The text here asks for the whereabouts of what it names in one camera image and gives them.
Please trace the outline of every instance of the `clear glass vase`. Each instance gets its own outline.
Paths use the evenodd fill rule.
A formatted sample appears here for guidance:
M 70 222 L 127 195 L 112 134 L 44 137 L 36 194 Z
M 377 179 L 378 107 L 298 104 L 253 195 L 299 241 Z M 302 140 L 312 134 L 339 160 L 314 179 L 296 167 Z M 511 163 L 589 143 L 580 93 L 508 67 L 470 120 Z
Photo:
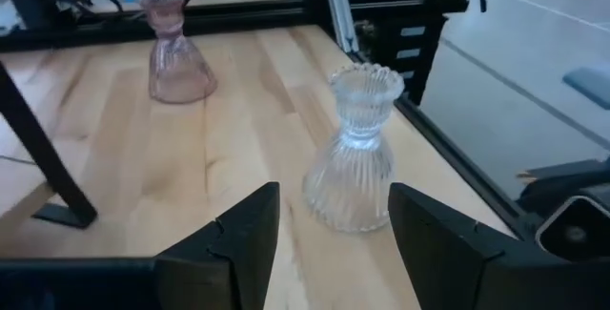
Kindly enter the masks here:
M 303 180 L 314 213 L 339 231 L 366 232 L 388 222 L 392 151 L 381 134 L 404 82 L 379 65 L 335 73 L 331 87 L 340 128 Z
M 141 5 L 157 36 L 151 51 L 151 97 L 182 104 L 210 95 L 216 79 L 201 52 L 182 34 L 184 0 L 142 0 Z

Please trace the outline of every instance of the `pink glass vase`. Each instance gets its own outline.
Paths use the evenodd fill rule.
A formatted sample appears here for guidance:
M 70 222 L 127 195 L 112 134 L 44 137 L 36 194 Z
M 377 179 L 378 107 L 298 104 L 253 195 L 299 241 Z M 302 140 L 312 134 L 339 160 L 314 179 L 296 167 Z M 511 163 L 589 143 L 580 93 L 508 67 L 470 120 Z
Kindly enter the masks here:
M 182 34 L 184 0 L 142 0 L 157 40 L 152 47 L 149 92 L 164 103 L 184 104 L 205 98 L 216 79 L 201 52 Z

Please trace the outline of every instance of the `wood grain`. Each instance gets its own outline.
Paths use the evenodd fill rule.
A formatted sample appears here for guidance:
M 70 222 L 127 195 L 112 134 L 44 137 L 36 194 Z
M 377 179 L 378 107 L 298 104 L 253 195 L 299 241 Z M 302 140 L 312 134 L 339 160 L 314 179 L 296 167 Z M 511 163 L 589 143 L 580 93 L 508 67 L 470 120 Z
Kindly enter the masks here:
M 219 82 L 204 102 L 186 106 L 148 98 L 151 42 L 53 52 L 32 65 L 40 87 L 24 88 L 25 97 L 50 123 L 100 218 L 84 232 L 26 220 L 2 255 L 153 255 L 277 180 L 281 219 L 267 309 L 418 309 L 389 226 L 340 234 L 301 199 L 302 177 L 336 129 L 326 80 L 348 57 L 317 27 L 193 41 Z M 392 113 L 384 134 L 397 180 L 509 233 L 404 117 Z M 0 136 L 0 150 L 14 154 L 14 146 Z

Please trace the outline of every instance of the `floor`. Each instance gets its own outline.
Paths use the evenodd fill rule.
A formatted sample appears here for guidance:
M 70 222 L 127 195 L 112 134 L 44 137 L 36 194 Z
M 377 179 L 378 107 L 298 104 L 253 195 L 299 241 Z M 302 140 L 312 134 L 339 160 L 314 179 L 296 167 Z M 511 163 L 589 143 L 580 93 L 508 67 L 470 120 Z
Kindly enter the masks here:
M 472 1 L 445 26 L 422 110 L 511 197 L 523 170 L 605 158 L 608 112 L 561 78 L 609 63 L 607 1 Z

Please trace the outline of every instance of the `wooden table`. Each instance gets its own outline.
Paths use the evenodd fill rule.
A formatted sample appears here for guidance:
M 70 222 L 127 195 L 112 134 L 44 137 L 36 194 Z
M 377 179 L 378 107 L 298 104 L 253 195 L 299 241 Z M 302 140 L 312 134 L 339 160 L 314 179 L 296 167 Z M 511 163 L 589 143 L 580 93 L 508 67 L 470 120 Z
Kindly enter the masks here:
M 86 231 L 13 223 L 2 254 L 154 255 L 277 180 L 267 309 L 418 309 L 389 226 L 334 232 L 301 199 L 301 179 L 337 125 L 326 80 L 349 58 L 317 27 L 193 41 L 219 83 L 205 102 L 186 106 L 149 99 L 151 41 L 0 55 L 100 214 Z M 384 133 L 398 181 L 509 232 L 400 113 Z M 3 127 L 0 155 L 28 158 Z

